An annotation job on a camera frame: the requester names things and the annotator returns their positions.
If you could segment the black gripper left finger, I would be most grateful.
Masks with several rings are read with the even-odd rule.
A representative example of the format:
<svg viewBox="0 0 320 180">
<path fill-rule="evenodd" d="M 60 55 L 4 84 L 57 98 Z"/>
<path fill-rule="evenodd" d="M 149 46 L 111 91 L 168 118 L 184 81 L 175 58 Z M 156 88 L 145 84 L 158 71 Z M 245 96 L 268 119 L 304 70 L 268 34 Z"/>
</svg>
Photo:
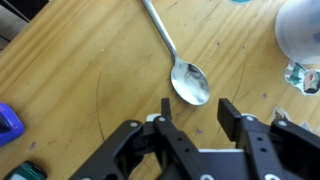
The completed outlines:
<svg viewBox="0 0 320 180">
<path fill-rule="evenodd" d="M 170 100 L 168 98 L 161 99 L 161 115 L 166 119 L 169 119 L 169 120 L 172 119 L 171 105 L 170 105 Z"/>
</svg>

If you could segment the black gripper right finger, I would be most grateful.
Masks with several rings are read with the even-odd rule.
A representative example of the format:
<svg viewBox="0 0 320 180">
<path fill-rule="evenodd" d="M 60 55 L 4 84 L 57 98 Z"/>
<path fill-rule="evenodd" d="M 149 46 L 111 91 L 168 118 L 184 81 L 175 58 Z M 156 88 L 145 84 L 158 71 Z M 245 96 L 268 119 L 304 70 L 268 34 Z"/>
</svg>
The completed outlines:
<svg viewBox="0 0 320 180">
<path fill-rule="evenodd" d="M 218 101 L 217 119 L 228 139 L 235 142 L 239 137 L 241 113 L 227 98 L 220 98 Z"/>
</svg>

